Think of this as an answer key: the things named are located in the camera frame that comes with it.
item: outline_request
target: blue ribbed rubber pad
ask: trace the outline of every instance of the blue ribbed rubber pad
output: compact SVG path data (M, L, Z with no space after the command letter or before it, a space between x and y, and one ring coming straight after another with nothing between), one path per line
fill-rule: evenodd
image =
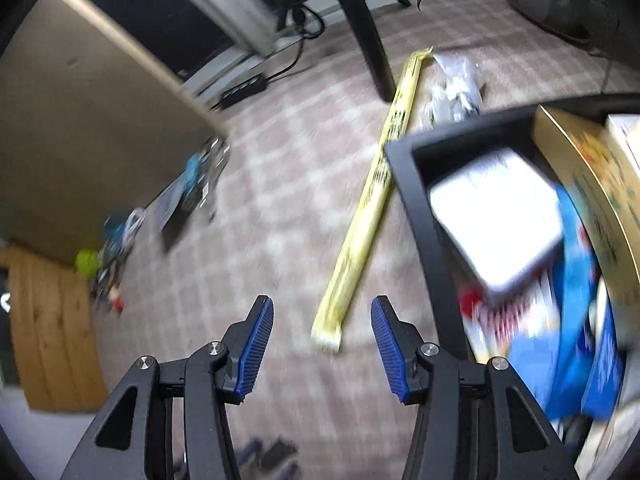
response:
M406 382L404 359L378 298L371 302L371 328L376 337L389 387L398 396L400 402L405 402L409 397L409 386Z
M260 369L264 351L267 348L272 327L273 301L267 298L264 300L262 312L238 361L236 394L240 399L244 399L244 396L250 394L254 389L255 378L258 376L258 370Z

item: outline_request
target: black bin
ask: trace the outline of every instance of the black bin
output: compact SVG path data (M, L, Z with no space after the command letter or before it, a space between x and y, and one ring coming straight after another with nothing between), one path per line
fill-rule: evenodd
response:
M580 96L541 103L604 124L609 114L640 114L640 93ZM440 345L458 359L469 359L456 289L444 261L444 232L433 217L431 186L466 163L508 146L533 164L544 160L531 131L538 104L487 113L389 142L386 158L394 174L431 298ZM635 478L640 468L640 436L610 477Z

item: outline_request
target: metal screw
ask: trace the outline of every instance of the metal screw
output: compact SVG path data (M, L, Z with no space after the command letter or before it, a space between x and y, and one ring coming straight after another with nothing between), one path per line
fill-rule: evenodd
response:
M506 370L509 368L509 362L504 357L494 357L491 359L491 366L496 370Z
M141 370L146 370L147 368L151 368L156 362L150 355L143 355L136 360L136 367Z
M436 343L425 343L420 346L420 352L429 357L438 355L439 351L440 348L438 348L438 345L436 345Z
M225 350L225 346L220 341L212 341L209 343L209 354L210 355L218 355L222 354Z

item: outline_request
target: wooden panel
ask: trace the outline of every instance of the wooden panel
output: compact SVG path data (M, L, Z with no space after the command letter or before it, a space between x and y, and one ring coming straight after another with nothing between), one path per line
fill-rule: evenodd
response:
M66 353L78 388L80 405L86 412L96 412L107 400L107 389L95 348L87 285L78 273L62 269L60 292Z
M80 397L66 354L59 266L32 256L31 277L33 323L53 409L56 412L77 411Z
M9 291L11 292L11 339L15 363L24 396L32 410L53 410L49 387L40 359L40 345L34 323L31 255L9 249Z
M72 263L220 134L87 0L40 0L0 59L0 236Z

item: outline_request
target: long yellow wrapper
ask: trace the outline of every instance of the long yellow wrapper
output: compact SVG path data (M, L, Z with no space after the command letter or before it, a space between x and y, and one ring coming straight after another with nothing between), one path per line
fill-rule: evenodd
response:
M311 339L322 350L340 349L342 320L347 314L362 269L369 256L382 209L391 189L392 175L382 147L388 140L400 139L406 132L422 60L431 55L433 47L418 50L409 56L391 109L382 128L376 155L373 158L360 203L353 216L347 236L335 264L334 274L320 302L311 328Z

